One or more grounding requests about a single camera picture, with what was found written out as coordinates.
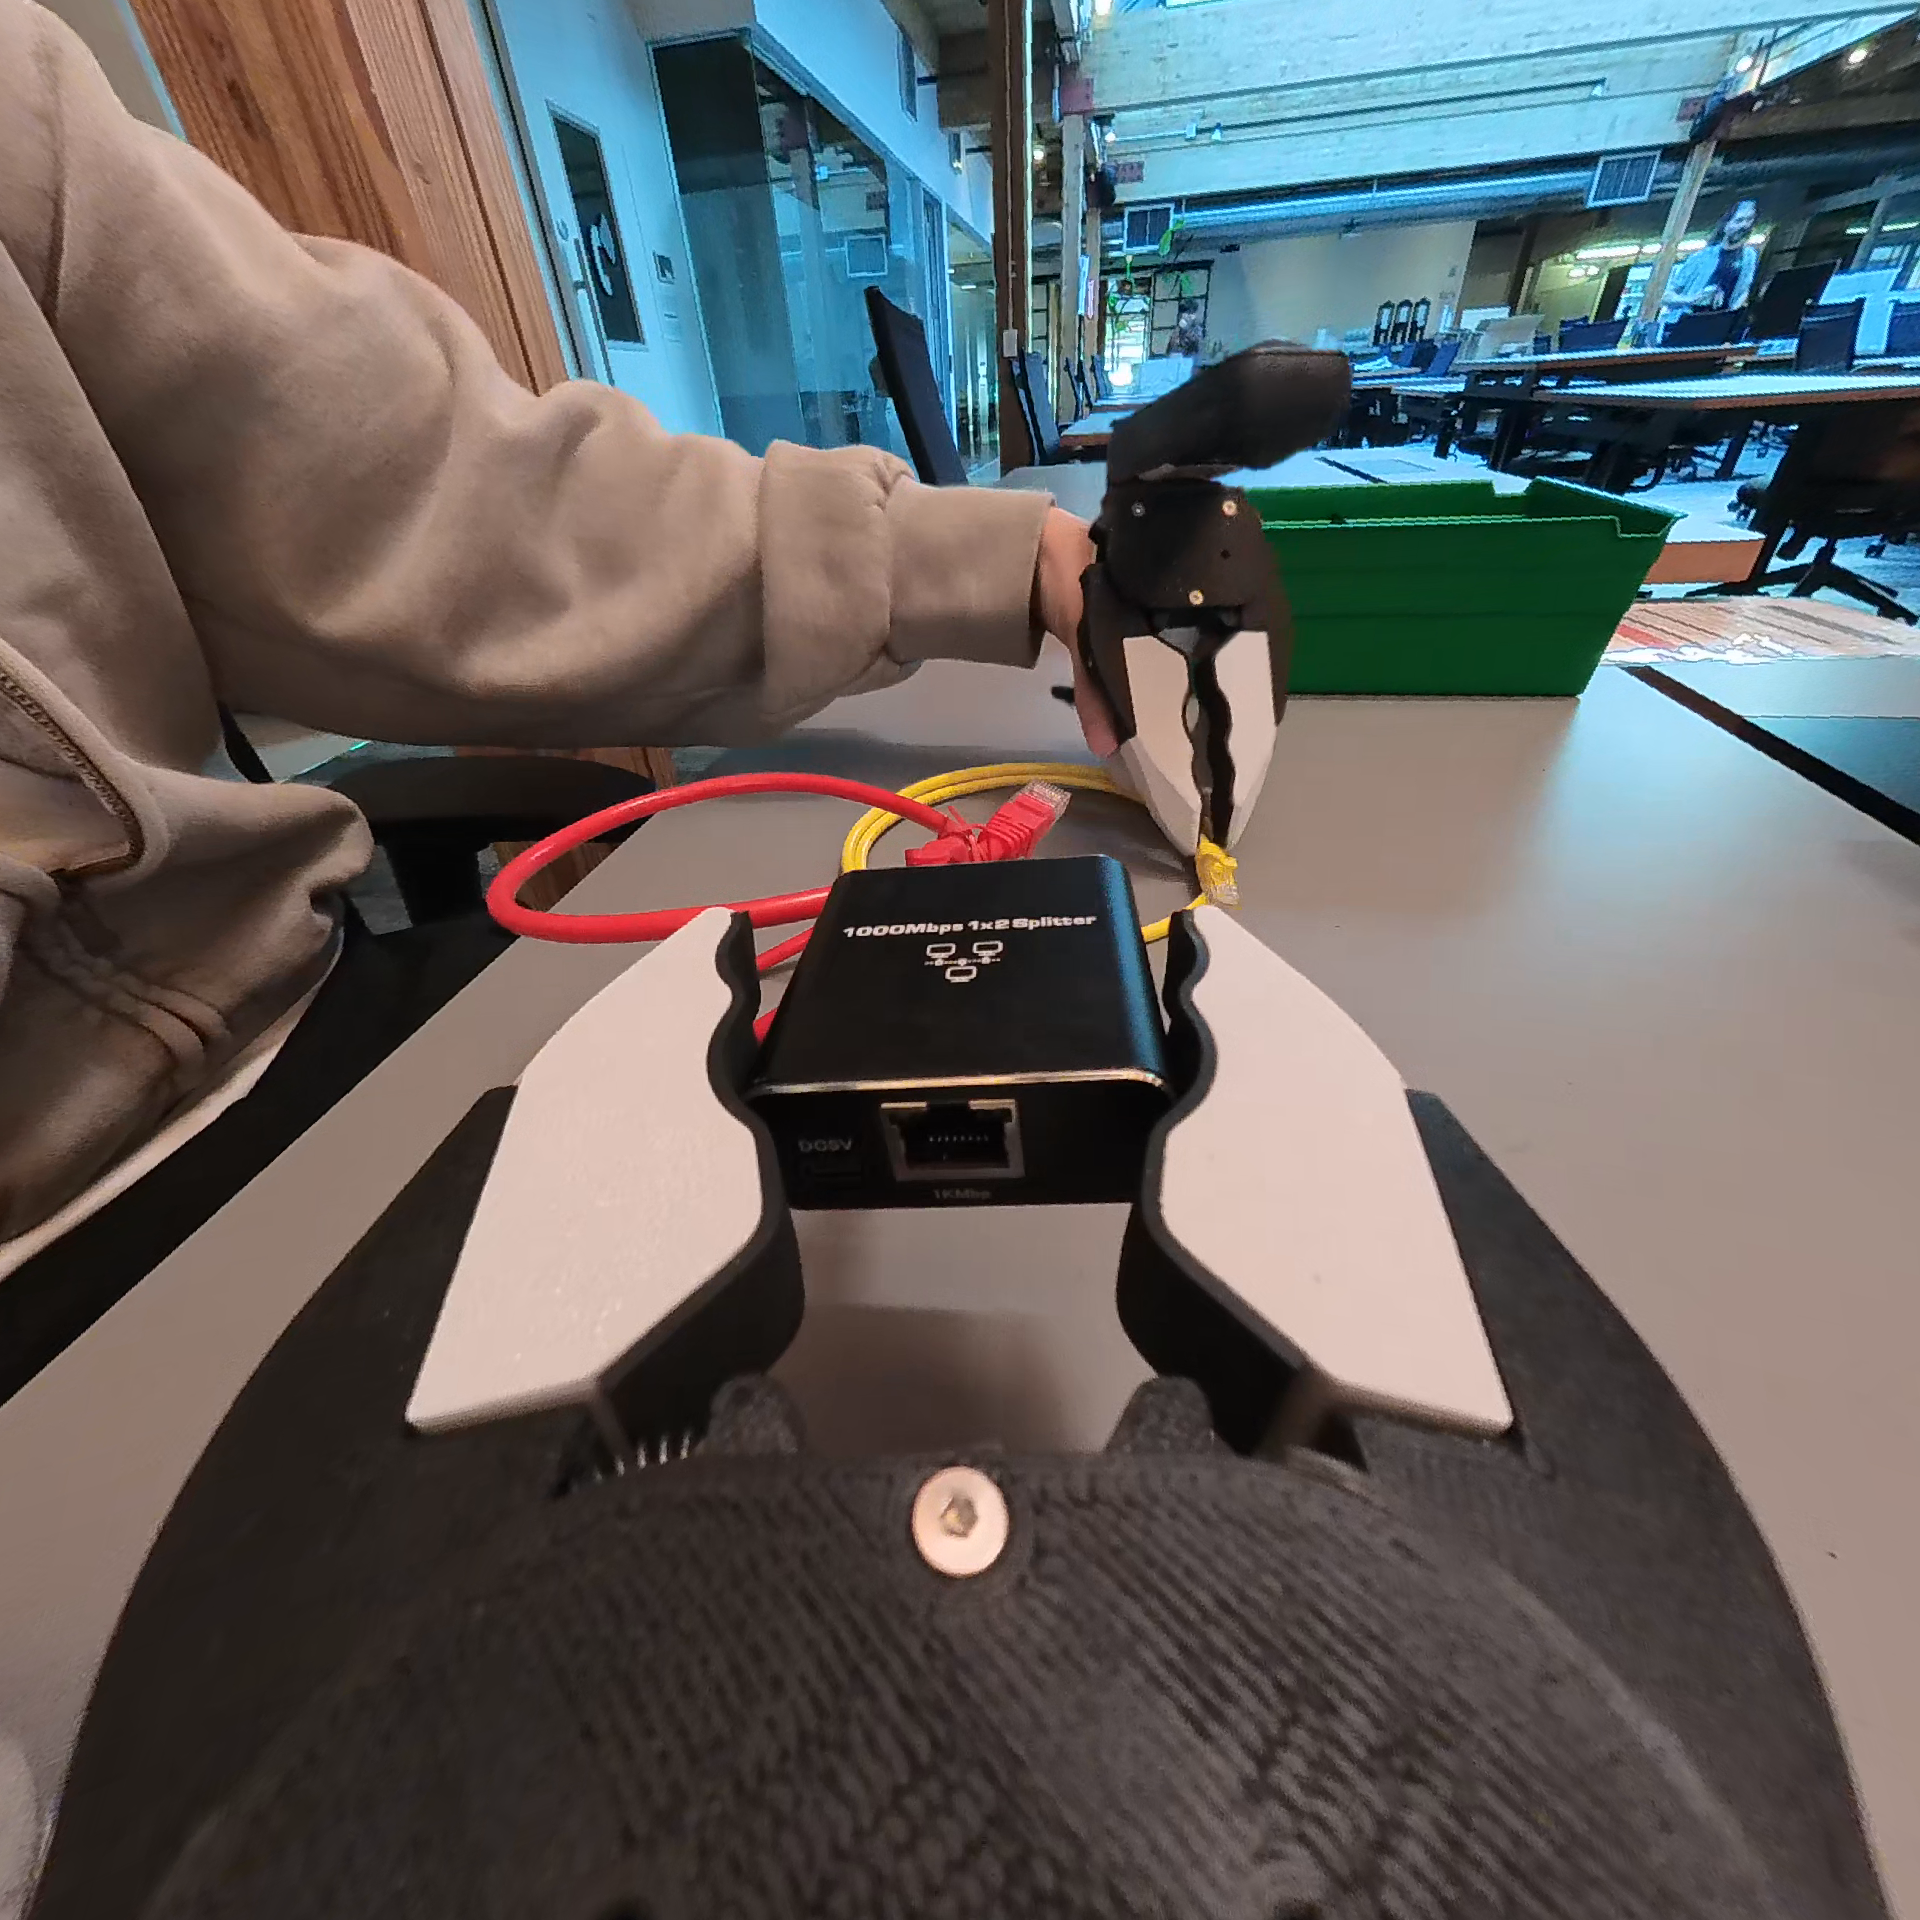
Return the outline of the person's grey hoodie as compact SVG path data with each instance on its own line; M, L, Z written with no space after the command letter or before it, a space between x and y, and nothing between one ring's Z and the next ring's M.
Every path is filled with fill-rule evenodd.
M5 1277L228 1105L279 1151L262 1082L372 837L339 792L215 770L221 711L275 714L227 698L232 539L293 530L322 427L389 413L374 302L435 299L282 227L5 3Z

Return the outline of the person's left forearm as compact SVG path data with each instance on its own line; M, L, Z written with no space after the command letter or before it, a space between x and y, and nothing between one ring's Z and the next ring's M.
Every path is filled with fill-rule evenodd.
M738 745L927 661L1066 634L1042 494L874 448L764 454L589 381L514 384L458 305L374 302L382 419L322 427L293 530L250 530L227 698L438 746Z

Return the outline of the black ethernet splitter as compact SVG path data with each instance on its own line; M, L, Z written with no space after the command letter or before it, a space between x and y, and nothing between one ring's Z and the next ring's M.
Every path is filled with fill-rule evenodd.
M1132 1202L1171 1080L1127 870L846 873L747 1101L797 1211Z

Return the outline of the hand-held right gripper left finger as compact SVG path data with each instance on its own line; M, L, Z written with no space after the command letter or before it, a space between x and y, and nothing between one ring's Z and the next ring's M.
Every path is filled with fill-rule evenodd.
M700 1442L804 1313L774 1143L749 1110L744 913L703 910L522 1069L407 1423L583 1413L600 1442Z

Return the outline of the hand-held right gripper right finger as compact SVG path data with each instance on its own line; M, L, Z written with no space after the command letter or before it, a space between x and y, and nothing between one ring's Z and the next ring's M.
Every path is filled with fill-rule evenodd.
M1228 910L1168 927L1173 1098L1143 1147L1119 1328L1221 1442L1515 1413L1400 1071Z

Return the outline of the wooden door panel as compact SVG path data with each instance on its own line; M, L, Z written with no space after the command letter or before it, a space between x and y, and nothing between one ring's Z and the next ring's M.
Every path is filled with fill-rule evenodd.
M472 8L132 1L190 144L296 232L435 281L542 393L568 377Z

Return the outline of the black office chair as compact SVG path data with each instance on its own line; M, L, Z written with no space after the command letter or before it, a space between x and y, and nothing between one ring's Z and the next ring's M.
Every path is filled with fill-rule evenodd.
M376 856L351 899L374 929L478 917L499 845L540 841L674 782L674 760L658 750L462 753L228 711L224 750L250 782L312 783L358 806Z

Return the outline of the person's left hand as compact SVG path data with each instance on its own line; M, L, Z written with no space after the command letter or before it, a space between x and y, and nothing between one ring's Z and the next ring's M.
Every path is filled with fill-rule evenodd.
M1114 709L1098 690L1082 658L1085 576L1098 562L1090 525L1061 507L1047 507L1034 581L1034 623L1068 650L1072 709L1087 750L1100 758L1118 752Z

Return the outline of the green plastic bin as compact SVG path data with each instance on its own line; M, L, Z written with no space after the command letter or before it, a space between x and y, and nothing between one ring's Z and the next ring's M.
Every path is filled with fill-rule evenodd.
M1294 697L1575 698L1675 513L1548 477L1253 486Z

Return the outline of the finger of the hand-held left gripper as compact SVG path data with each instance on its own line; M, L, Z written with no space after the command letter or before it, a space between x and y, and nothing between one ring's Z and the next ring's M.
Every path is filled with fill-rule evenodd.
M1119 768L1171 845L1191 856L1211 837L1210 734L1194 661L1163 637L1124 637L1119 662L1134 714Z
M1240 629L1215 646L1215 841L1230 853L1255 817L1287 691L1287 634Z

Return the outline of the printed paper sheet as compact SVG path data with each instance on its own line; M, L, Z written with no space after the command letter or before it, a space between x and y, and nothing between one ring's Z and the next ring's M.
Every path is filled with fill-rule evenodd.
M1622 611L1606 664L1776 664L1838 658L1917 658L1917 629L1821 595L1648 595Z

